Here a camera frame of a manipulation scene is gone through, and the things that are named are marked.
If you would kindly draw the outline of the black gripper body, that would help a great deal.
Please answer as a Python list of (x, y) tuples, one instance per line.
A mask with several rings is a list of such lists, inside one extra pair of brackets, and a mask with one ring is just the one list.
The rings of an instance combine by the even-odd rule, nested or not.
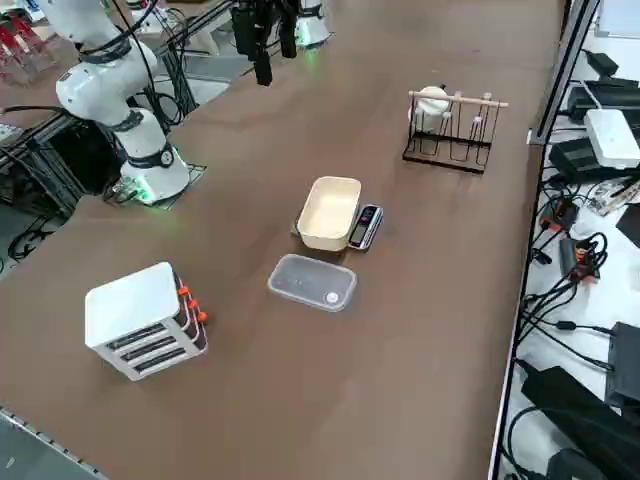
[(255, 1), (254, 32), (257, 45), (263, 49), (271, 35), (275, 20), (295, 19), (300, 14), (300, 2), (294, 0), (283, 1)]

